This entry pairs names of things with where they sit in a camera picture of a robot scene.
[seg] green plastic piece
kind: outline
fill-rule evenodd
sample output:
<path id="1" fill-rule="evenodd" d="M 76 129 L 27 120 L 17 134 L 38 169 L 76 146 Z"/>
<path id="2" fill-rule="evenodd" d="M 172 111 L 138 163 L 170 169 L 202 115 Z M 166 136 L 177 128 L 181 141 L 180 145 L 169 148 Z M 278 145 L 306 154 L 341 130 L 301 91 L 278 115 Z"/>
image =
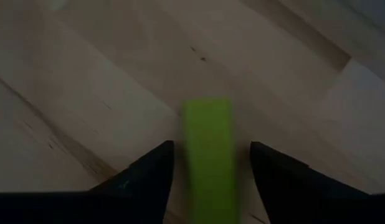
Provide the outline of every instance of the green plastic piece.
<path id="1" fill-rule="evenodd" d="M 184 104 L 192 224 L 239 222 L 231 103 L 226 99 Z"/>

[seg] lime green strip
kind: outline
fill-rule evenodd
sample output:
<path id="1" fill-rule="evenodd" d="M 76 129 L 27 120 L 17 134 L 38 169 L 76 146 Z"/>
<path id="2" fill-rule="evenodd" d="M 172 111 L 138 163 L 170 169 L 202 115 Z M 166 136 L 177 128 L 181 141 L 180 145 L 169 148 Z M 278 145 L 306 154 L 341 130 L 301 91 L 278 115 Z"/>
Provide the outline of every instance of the lime green strip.
<path id="1" fill-rule="evenodd" d="M 192 224 L 239 222 L 229 100 L 189 100 L 184 134 L 191 175 Z"/>

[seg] wooden floor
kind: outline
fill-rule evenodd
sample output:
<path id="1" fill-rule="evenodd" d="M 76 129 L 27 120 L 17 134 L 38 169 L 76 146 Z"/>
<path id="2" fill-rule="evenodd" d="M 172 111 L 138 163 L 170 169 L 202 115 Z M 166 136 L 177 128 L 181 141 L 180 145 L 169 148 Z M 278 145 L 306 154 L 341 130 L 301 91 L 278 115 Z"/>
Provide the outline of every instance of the wooden floor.
<path id="1" fill-rule="evenodd" d="M 89 189 L 178 142 L 164 223 L 185 223 L 180 105 L 233 102 L 241 223 L 269 223 L 261 141 L 385 192 L 385 82 L 272 0 L 0 0 L 0 192 Z"/>

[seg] black object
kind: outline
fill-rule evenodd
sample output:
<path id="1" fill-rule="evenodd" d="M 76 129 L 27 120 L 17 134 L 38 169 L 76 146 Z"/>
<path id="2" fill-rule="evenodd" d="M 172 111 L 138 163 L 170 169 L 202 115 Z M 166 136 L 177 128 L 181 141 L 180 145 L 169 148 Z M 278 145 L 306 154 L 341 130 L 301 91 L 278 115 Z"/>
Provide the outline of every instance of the black object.
<path id="1" fill-rule="evenodd" d="M 173 151 L 165 141 L 87 192 L 0 194 L 0 223 L 162 223 Z"/>
<path id="2" fill-rule="evenodd" d="M 385 194 L 366 194 L 260 142 L 251 143 L 250 162 L 272 224 L 385 223 Z"/>

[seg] green object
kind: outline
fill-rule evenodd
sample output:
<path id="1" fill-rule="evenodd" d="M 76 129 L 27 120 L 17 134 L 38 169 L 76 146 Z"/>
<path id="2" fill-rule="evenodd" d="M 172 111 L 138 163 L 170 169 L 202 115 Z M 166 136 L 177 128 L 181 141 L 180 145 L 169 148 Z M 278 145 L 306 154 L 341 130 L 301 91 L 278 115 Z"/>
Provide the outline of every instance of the green object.
<path id="1" fill-rule="evenodd" d="M 192 224 L 239 222 L 231 123 L 229 100 L 188 100 L 184 104 Z"/>

